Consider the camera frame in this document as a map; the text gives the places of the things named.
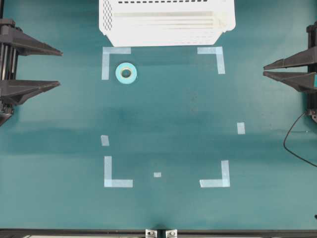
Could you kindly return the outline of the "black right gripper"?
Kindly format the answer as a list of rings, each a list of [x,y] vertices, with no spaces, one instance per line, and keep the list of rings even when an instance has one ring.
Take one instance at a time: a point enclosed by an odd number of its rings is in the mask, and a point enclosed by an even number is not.
[[[263,76],[271,78],[275,81],[284,83],[293,87],[298,92],[309,93],[307,95],[308,109],[312,115],[317,114],[317,85],[315,79],[317,78],[317,49],[312,48],[317,45],[317,22],[309,25],[306,28],[308,34],[308,49],[285,59],[279,59],[271,64],[264,66],[264,68],[289,68],[308,66],[308,72],[271,72],[264,71]]]

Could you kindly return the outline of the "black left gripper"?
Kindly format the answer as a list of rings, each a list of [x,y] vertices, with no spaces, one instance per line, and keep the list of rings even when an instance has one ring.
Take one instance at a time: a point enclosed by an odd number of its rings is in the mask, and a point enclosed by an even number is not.
[[[62,52],[42,43],[15,28],[13,19],[0,20],[0,124],[13,114],[13,105],[22,105],[28,99],[47,92],[58,81],[12,80],[16,77],[17,51],[22,56],[62,56]]]

